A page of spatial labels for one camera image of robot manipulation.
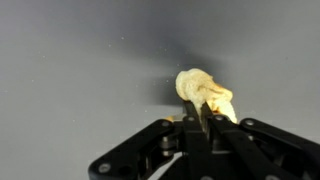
yellow object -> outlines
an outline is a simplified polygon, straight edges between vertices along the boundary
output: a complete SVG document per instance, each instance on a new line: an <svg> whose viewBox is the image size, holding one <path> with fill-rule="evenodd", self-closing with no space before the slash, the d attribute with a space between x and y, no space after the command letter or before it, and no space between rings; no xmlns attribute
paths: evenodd
<svg viewBox="0 0 320 180"><path fill-rule="evenodd" d="M164 119L173 122L173 116L168 116L168 117L166 117Z"/></svg>
<svg viewBox="0 0 320 180"><path fill-rule="evenodd" d="M178 95L185 101L191 101L198 115L207 102L212 111L227 115L233 123L237 118L231 104L233 93L213 81L213 77L200 69L181 71L176 79Z"/></svg>

mounting hole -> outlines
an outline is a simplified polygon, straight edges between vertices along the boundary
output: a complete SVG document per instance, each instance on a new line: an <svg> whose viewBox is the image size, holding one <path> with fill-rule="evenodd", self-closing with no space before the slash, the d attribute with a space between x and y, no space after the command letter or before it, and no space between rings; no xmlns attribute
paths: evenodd
<svg viewBox="0 0 320 180"><path fill-rule="evenodd" d="M99 172L100 173L107 173L111 169L111 165L108 163L103 163L99 166Z"/></svg>
<svg viewBox="0 0 320 180"><path fill-rule="evenodd" d="M280 178L275 175L268 175L266 176L266 180L280 180Z"/></svg>
<svg viewBox="0 0 320 180"><path fill-rule="evenodd" d="M214 180L214 179L210 176L203 176L200 180Z"/></svg>
<svg viewBox="0 0 320 180"><path fill-rule="evenodd" d="M252 120L246 120L246 124L249 126L253 126L254 122Z"/></svg>
<svg viewBox="0 0 320 180"><path fill-rule="evenodd" d="M125 175L125 176L129 175L131 173L131 171L132 171L132 168L128 165L122 166L121 168L119 168L119 173L121 175Z"/></svg>
<svg viewBox="0 0 320 180"><path fill-rule="evenodd" d="M214 118L218 121L222 121L224 119L223 116L215 116Z"/></svg>
<svg viewBox="0 0 320 180"><path fill-rule="evenodd" d="M190 116L190 117L188 117L188 120L189 121L194 121L194 120L196 120L194 117L192 117L192 116Z"/></svg>
<svg viewBox="0 0 320 180"><path fill-rule="evenodd" d="M163 126L163 127L168 127L169 125L170 125L169 122L163 122L163 123L162 123L162 126Z"/></svg>

screw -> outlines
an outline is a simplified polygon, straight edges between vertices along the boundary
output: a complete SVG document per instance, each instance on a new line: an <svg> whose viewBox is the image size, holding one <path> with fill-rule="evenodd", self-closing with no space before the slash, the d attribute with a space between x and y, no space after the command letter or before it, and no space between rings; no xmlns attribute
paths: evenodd
<svg viewBox="0 0 320 180"><path fill-rule="evenodd" d="M108 163L104 163L99 166L100 173L107 173L108 171L110 171L110 169L111 169L111 165Z"/></svg>
<svg viewBox="0 0 320 180"><path fill-rule="evenodd" d="M210 176L203 176L200 180L214 180L214 179Z"/></svg>
<svg viewBox="0 0 320 180"><path fill-rule="evenodd" d="M268 175L266 176L266 180L280 180L280 178L275 175Z"/></svg>
<svg viewBox="0 0 320 180"><path fill-rule="evenodd" d="M222 121L222 120L223 120L223 117L222 117L222 116L216 116L215 118L216 118L216 120L218 120L218 121Z"/></svg>
<svg viewBox="0 0 320 180"><path fill-rule="evenodd" d="M166 122L166 121L165 121L165 122L163 122L163 123L162 123L162 126L164 126L164 127L169 126L169 122Z"/></svg>
<svg viewBox="0 0 320 180"><path fill-rule="evenodd" d="M188 120L189 121L194 121L194 120L196 120L194 117L192 117L192 116L190 116L190 117L188 117Z"/></svg>
<svg viewBox="0 0 320 180"><path fill-rule="evenodd" d="M249 126L253 126L254 122L252 120L246 120L246 124Z"/></svg>

